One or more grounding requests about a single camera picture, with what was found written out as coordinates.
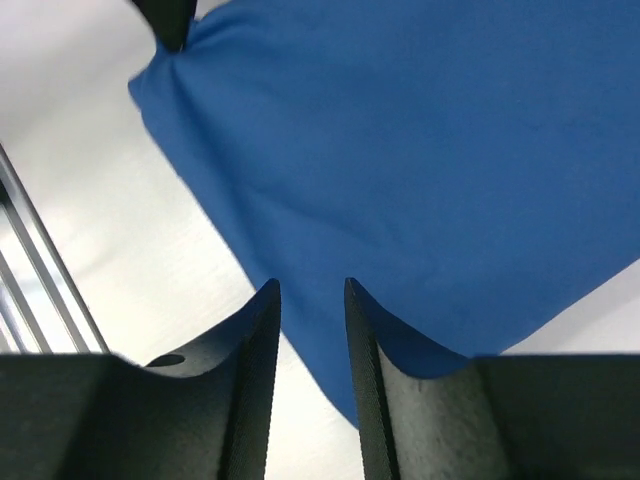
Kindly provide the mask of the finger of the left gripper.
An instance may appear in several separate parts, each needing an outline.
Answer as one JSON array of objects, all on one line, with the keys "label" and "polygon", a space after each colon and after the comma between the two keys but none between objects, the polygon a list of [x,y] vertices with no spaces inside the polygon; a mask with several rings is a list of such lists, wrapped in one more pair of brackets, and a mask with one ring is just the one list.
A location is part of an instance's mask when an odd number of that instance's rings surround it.
[{"label": "finger of the left gripper", "polygon": [[183,49],[195,19],[197,0],[131,0],[131,3],[166,50],[175,53]]}]

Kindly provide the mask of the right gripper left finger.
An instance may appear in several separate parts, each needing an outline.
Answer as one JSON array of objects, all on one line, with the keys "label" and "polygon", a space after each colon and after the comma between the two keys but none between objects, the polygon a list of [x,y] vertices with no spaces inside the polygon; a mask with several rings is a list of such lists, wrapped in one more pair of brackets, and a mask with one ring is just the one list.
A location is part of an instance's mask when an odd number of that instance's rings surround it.
[{"label": "right gripper left finger", "polygon": [[113,354],[1,359],[5,479],[261,479],[281,319],[267,281],[145,367]]}]

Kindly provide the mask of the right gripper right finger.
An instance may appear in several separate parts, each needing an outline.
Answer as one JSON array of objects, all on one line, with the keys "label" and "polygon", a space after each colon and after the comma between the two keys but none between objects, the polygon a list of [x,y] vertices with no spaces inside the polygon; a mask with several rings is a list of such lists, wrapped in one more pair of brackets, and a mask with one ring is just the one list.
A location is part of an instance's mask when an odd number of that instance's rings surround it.
[{"label": "right gripper right finger", "polygon": [[369,479],[635,479],[639,359],[463,357],[357,281],[345,323]]}]

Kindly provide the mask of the blue surgical drape cloth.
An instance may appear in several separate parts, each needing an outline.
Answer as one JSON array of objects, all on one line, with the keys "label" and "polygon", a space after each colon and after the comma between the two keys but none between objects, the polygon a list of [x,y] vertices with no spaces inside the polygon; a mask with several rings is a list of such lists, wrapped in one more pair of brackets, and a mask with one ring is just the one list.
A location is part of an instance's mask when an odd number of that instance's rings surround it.
[{"label": "blue surgical drape cloth", "polygon": [[639,257],[635,1],[231,1],[129,91],[350,422],[347,279],[473,356]]}]

